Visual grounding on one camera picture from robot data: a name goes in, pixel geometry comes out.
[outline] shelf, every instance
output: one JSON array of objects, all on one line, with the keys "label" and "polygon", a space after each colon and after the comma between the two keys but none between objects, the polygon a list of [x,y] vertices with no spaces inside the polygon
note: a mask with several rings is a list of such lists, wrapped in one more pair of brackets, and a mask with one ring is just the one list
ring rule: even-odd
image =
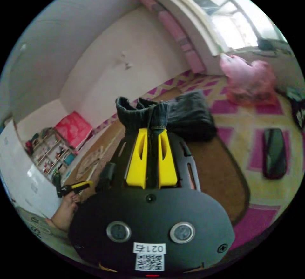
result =
[{"label": "shelf", "polygon": [[50,154],[50,152],[57,146],[57,144],[58,144],[59,142],[61,142],[61,139],[57,140],[57,142],[56,142],[51,148],[49,148],[49,150],[47,151],[47,153],[46,153],[46,154],[42,157],[42,159],[37,163],[38,166],[39,166],[39,165],[42,163],[42,161],[48,156],[48,154]]},{"label": "shelf", "polygon": [[[64,162],[65,158],[69,156],[69,154],[74,154],[73,149],[71,149],[64,138],[61,137],[61,135],[53,128],[48,130],[48,134],[44,136],[43,138],[37,138],[39,140],[38,144],[33,147],[33,150],[35,152],[34,155],[31,156],[31,159],[33,163],[37,166],[39,171],[48,179],[52,179],[53,172],[55,168],[58,168],[59,166],[62,166],[62,172],[64,172],[68,165]],[[58,159],[56,159],[56,155],[53,155],[53,152],[55,153],[54,148],[62,145],[64,148],[63,153],[61,154]],[[50,168],[44,172],[44,162],[50,161],[49,164],[53,163]]]},{"label": "shelf", "polygon": [[69,149],[66,149],[63,154],[60,156],[60,158],[58,158],[54,163],[53,165],[51,166],[51,168],[47,171],[47,175],[50,174],[50,172],[52,171],[52,169],[55,167],[55,165],[58,163],[58,162],[61,162],[65,167],[66,165],[61,161],[62,157],[67,153],[67,151],[69,151]]},{"label": "shelf", "polygon": [[38,145],[35,145],[35,146],[33,147],[33,150],[35,151],[35,150],[36,150],[38,147],[40,147],[43,143],[44,143],[45,145],[47,145],[44,141],[45,141],[48,137],[50,137],[51,135],[53,135],[53,134],[55,134],[54,131],[51,131],[50,134],[44,136],[44,137],[41,139],[41,141],[39,142],[39,144],[38,144]]}]

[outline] qr code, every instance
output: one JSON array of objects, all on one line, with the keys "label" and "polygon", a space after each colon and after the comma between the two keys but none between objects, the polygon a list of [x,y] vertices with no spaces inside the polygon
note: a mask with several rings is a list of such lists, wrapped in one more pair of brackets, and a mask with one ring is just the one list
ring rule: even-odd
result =
[{"label": "qr code", "polygon": [[135,270],[164,271],[164,255],[137,254]]}]

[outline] white cabinet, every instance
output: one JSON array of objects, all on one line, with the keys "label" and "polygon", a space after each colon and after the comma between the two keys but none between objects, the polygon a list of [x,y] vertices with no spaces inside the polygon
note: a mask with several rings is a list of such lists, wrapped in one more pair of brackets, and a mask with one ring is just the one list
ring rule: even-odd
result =
[{"label": "white cabinet", "polygon": [[0,134],[0,170],[17,205],[40,216],[54,215],[61,199],[26,154],[12,121]]}]

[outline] yellow handle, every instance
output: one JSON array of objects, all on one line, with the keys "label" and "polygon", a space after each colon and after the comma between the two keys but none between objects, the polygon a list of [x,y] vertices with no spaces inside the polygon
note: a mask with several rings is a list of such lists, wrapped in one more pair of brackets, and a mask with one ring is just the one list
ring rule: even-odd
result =
[{"label": "yellow handle", "polygon": [[175,186],[178,182],[167,130],[158,138],[159,141],[159,188]]},{"label": "yellow handle", "polygon": [[132,153],[126,183],[145,189],[147,168],[147,129],[139,129],[136,144]]},{"label": "yellow handle", "polygon": [[88,180],[88,181],[81,181],[79,183],[73,184],[71,185],[71,189],[76,189],[85,185],[89,185],[89,187],[91,187],[93,185],[93,182]]}]

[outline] jeans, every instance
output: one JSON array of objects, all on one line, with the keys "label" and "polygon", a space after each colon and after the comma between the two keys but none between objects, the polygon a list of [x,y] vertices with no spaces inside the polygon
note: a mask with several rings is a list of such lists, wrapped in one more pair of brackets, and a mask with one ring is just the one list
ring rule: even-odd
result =
[{"label": "jeans", "polygon": [[127,98],[119,97],[116,108],[126,135],[139,128],[147,128],[149,134],[160,134],[167,129],[187,141],[210,141],[217,134],[202,91],[188,92],[168,102],[139,98],[135,108]]}]

